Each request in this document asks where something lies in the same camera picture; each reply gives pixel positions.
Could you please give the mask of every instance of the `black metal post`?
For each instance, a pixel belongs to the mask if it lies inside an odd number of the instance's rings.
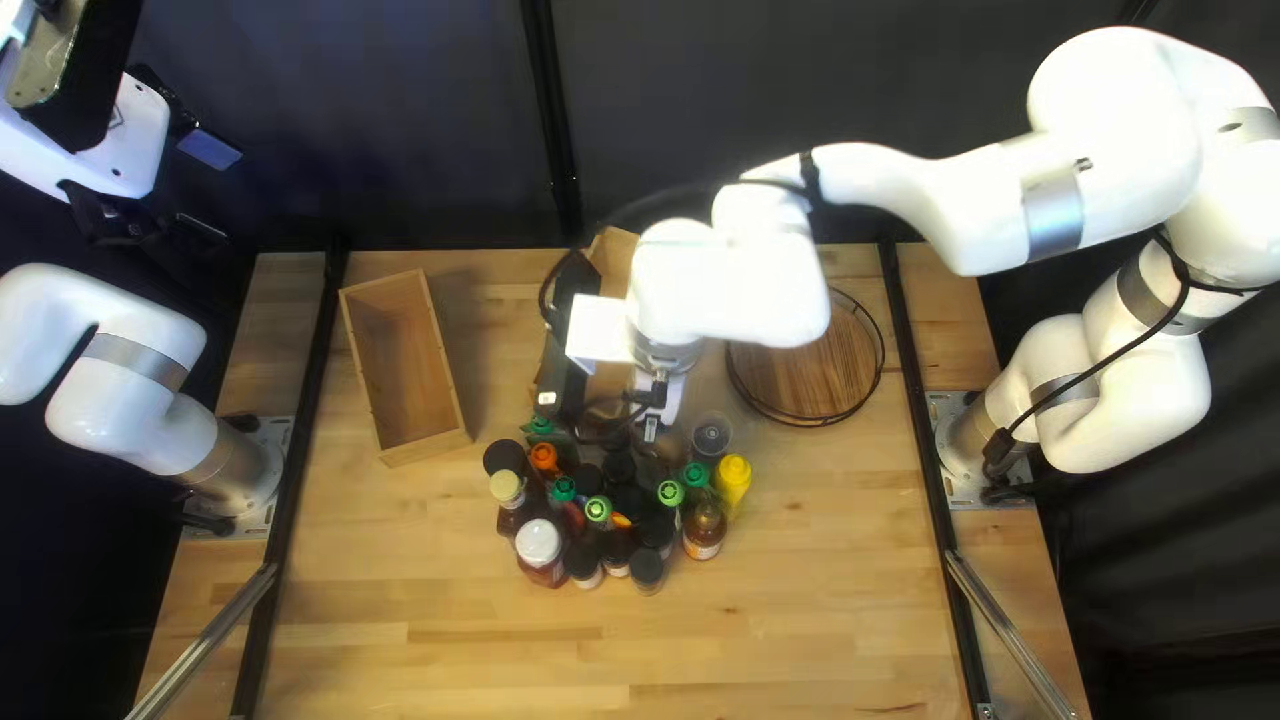
[[[568,108],[564,105],[564,86],[561,82],[552,3],[520,0],[520,14],[525,20],[529,65],[534,70],[538,114],[543,126],[543,143],[547,146],[547,165],[552,174],[552,197],[556,200],[564,242],[572,245],[582,234],[582,196],[577,187],[577,163],[573,160]]]
[[[338,290],[342,287],[342,278],[347,272],[348,254],[347,240],[334,234],[330,238],[330,247],[325,252],[320,310],[316,313],[316,327],[311,333],[307,369],[302,374],[298,413],[293,420],[293,439],[289,442],[289,452],[284,457],[284,471],[280,477],[271,534],[268,537],[262,557],[264,565],[275,564],[280,570],[275,584],[253,606],[253,615],[250,618],[248,633],[244,638],[244,655],[241,657],[239,676],[236,679],[236,694],[232,698],[230,716],[239,720],[253,720],[262,682],[266,679],[266,657],[271,648],[271,633],[275,630],[280,587],[284,584],[285,560],[289,556],[293,524],[298,515],[302,478],[306,471],[307,454],[311,450],[316,409],[320,405],[320,386],[324,380],[325,365],[329,361],[333,324],[338,316]]]
[[[893,316],[893,337],[897,343],[899,363],[902,365],[906,405],[911,411],[915,447],[920,454],[920,471],[924,474],[924,495],[929,503],[929,520],[933,523],[933,537],[938,544],[938,562],[941,562],[941,568],[946,568],[946,552],[959,548],[955,528],[951,525],[951,510],[948,510],[947,498],[942,492],[938,455],[933,450],[933,425],[929,421],[929,407],[924,397],[924,378],[920,375],[920,360],[915,354],[915,336],[911,334],[911,316],[906,309],[906,293],[902,291],[897,246],[892,240],[879,240],[879,260],[881,273],[884,277],[884,291],[888,295],[888,309]],[[974,707],[974,717],[978,719],[977,703],[991,700],[987,692],[987,676],[982,669],[978,634],[964,592],[946,570],[942,571],[942,577],[947,592],[947,606],[951,610],[956,650],[960,652],[960,670],[964,673],[964,684],[969,693],[969,703]]]

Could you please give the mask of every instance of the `bottle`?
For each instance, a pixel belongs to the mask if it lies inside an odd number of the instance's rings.
[[[538,470],[543,487],[550,488],[556,478],[563,475],[559,469],[559,454],[549,442],[540,442],[529,448],[529,461]]]
[[[710,560],[719,555],[724,544],[728,520],[719,502],[704,500],[685,516],[685,555],[694,560]]]
[[[516,562],[535,584],[558,588],[564,573],[564,541],[556,525],[545,518],[534,518],[516,533]]]
[[[511,470],[498,470],[489,475],[489,495],[498,501],[498,534],[512,539],[531,516],[525,480]]]
[[[680,527],[680,506],[685,503],[685,486],[677,480],[663,480],[658,484],[658,502],[675,514],[675,525]]]
[[[655,594],[667,577],[662,556],[652,547],[641,547],[631,553],[631,582],[640,594]]]
[[[658,551],[663,560],[671,557],[671,547],[676,544],[676,521],[672,510],[663,507],[640,521],[636,530],[640,544]]]
[[[525,430],[525,441],[529,443],[529,447],[549,442],[556,446],[556,452],[559,454],[562,462],[570,466],[577,465],[577,439],[550,418],[534,415],[529,420],[529,424],[522,425],[520,429]]]
[[[580,541],[570,546],[564,552],[564,571],[572,578],[573,584],[589,591],[604,582],[604,568],[600,565],[600,551],[595,542]]]
[[[600,537],[600,562],[604,565],[604,571],[614,578],[626,578],[631,574],[631,555],[635,551],[636,542],[626,530],[613,530]]]
[[[591,497],[604,492],[604,477],[600,468],[590,462],[582,462],[573,469],[573,487],[579,497]]]
[[[588,498],[582,511],[586,514],[586,521],[590,523],[593,528],[600,532],[609,532],[613,529],[613,503],[609,502],[609,498],[603,495]]]
[[[573,537],[581,536],[586,529],[586,516],[577,506],[577,488],[573,479],[561,475],[552,483],[552,489],[547,492],[547,501],[553,512],[558,512],[566,529]]]
[[[694,460],[708,468],[714,468],[728,452],[732,437],[733,425],[730,424],[723,413],[712,410],[704,414],[694,424],[694,432],[690,433]]]
[[[511,470],[521,478],[529,478],[532,473],[530,473],[525,446],[513,439],[499,439],[489,443],[484,451],[484,471],[486,475],[493,475],[498,470]]]
[[[707,469],[707,465],[703,465],[701,462],[690,462],[689,465],[685,465],[685,469],[680,473],[680,479],[689,486],[689,489],[685,492],[686,507],[698,505],[704,500],[710,498],[712,473]]]
[[[746,491],[751,489],[751,464],[737,454],[726,455],[716,466],[716,492],[730,520],[737,519]]]
[[[605,484],[622,487],[636,482],[636,461],[630,450],[605,455],[603,469]]]

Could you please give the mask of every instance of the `black bottle cap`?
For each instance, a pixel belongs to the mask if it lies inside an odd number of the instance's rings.
[[[604,456],[604,477],[616,486],[630,486],[636,482],[636,461],[631,451],[611,452]]]
[[[564,551],[564,571],[571,578],[585,580],[600,566],[600,551],[591,542],[576,542]]]
[[[648,515],[657,505],[657,502],[648,502],[649,495],[639,486],[613,486],[609,488],[608,496],[613,500],[613,510],[632,523]]]
[[[636,541],[626,530],[609,530],[600,538],[600,560],[612,565],[626,562],[636,551]]]
[[[484,471],[490,475],[498,470],[511,470],[526,477],[527,468],[529,456],[525,455],[525,446],[513,439],[494,441],[484,451]]]
[[[631,428],[617,427],[600,438],[600,448],[605,452],[621,452],[631,447]]]
[[[590,462],[582,462],[573,470],[573,487],[577,488],[577,495],[591,497],[593,495],[600,495],[604,487],[604,477],[600,469]]]
[[[676,539],[676,519],[671,512],[654,512],[640,521],[636,534],[640,544],[654,550],[667,547]]]
[[[662,582],[662,555],[652,547],[641,547],[631,555],[631,579],[643,585]]]

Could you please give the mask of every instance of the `white bottle cap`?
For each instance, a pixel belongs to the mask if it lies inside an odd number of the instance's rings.
[[[516,533],[516,553],[532,568],[541,568],[559,555],[559,532],[550,520],[530,520]]]

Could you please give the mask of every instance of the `metal rail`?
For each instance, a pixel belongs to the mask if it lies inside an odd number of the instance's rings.
[[[1032,691],[1036,692],[1036,698],[1050,712],[1050,716],[1057,720],[1079,720],[1075,708],[1062,696],[1061,688],[1053,682],[1048,670],[1041,665],[1036,653],[1027,647],[1023,635],[1018,632],[1012,620],[1009,619],[1009,615],[1005,615],[1005,611],[996,602],[996,598],[992,597],[987,585],[982,583],[978,573],[954,550],[946,552],[946,559],[947,571],[951,574],[951,578],[964,591],[965,597],[969,598],[973,607],[977,607],[978,612],[987,620],[987,624],[991,625],[1000,642],[1004,643],[1005,650],[1009,651],[1009,655],[1012,656],[1014,662],[1018,664],[1019,670],[1027,678],[1027,682],[1030,683]]]
[[[205,662],[214,655],[227,635],[232,633],[236,624],[246,612],[257,605],[257,601],[266,594],[266,591],[275,585],[275,562],[264,564],[253,573],[253,577],[244,583],[232,600],[218,611],[218,615],[205,625],[200,635],[187,647],[178,660],[165,670],[165,674],[156,680],[146,697],[138,701],[125,716],[125,720],[155,720],[164,715],[169,705],[182,693],[187,683],[200,673]]]

